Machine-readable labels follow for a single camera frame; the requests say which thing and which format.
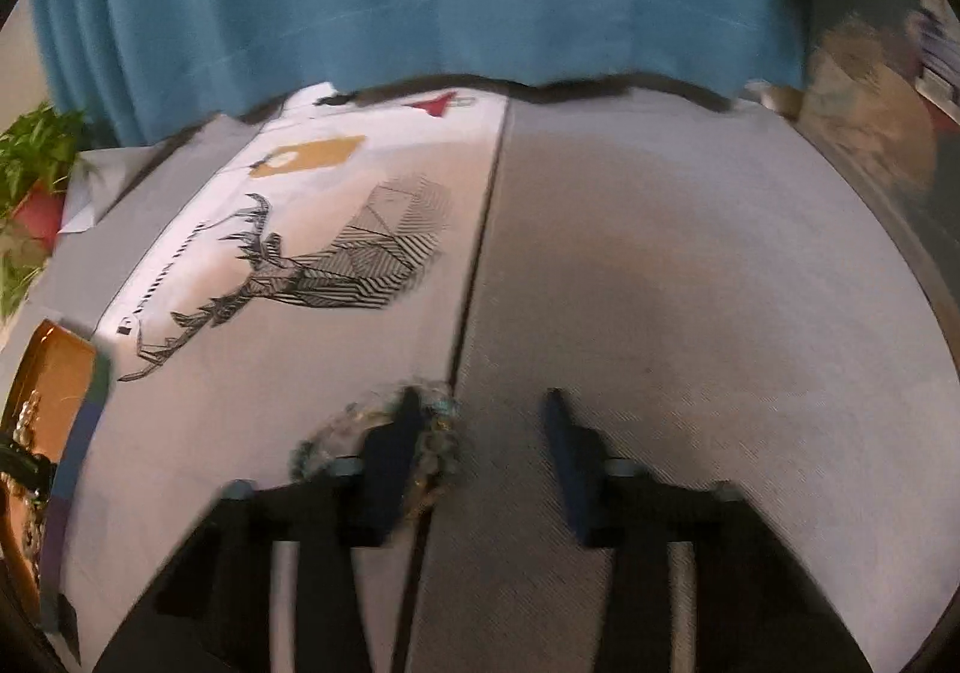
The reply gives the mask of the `pearl bead bracelet cluster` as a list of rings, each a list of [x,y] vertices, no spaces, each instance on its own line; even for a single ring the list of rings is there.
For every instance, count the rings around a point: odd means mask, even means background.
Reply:
[[[2,476],[10,496],[26,510],[21,524],[21,551],[34,572],[39,572],[43,546],[44,514],[49,502],[55,465],[34,452],[34,423],[41,395],[31,390],[13,416],[13,424],[2,429]]]

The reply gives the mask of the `black green smartwatch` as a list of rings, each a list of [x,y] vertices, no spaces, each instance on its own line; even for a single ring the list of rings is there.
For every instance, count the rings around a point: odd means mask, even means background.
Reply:
[[[24,445],[2,434],[0,468],[18,486],[36,499],[47,499],[55,478],[55,463],[46,455],[34,453]]]

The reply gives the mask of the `white deer print cloth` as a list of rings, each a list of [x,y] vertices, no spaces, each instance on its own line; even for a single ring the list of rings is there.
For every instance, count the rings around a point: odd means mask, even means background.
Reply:
[[[110,174],[137,184],[70,192],[8,341],[50,319],[103,363],[41,627],[67,670],[228,484],[352,457],[407,387],[400,519],[353,553],[366,671],[599,671],[610,554],[568,527],[552,388],[662,481],[737,486],[864,671],[957,668],[958,313],[800,120],[319,85]]]

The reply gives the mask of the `orange metal tray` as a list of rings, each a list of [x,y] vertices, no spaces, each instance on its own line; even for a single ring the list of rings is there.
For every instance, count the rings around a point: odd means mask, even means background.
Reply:
[[[89,419],[96,414],[103,363],[91,343],[50,319],[26,331],[21,348],[8,345],[3,361],[8,377],[2,382],[2,429],[13,424],[29,392],[39,391],[32,450],[55,463],[55,478],[44,514],[39,572],[34,572],[21,551],[26,510],[10,496],[2,476],[2,566],[26,620],[53,632],[60,624],[68,514],[89,439]]]

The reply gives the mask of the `green potted plant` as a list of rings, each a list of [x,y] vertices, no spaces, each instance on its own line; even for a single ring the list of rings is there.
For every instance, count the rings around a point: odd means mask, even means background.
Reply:
[[[89,133],[81,110],[49,102],[2,133],[2,322],[20,308],[52,255],[65,195]]]

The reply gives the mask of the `dark storage bin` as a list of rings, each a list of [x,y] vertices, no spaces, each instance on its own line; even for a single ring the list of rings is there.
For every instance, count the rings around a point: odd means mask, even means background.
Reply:
[[[914,87],[919,0],[805,3],[802,133],[877,214],[935,310],[957,317],[958,122]]]

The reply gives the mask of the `white paper label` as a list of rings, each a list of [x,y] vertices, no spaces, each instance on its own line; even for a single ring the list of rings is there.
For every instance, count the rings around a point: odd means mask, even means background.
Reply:
[[[947,0],[919,0],[908,18],[918,57],[914,87],[958,122],[958,18]]]

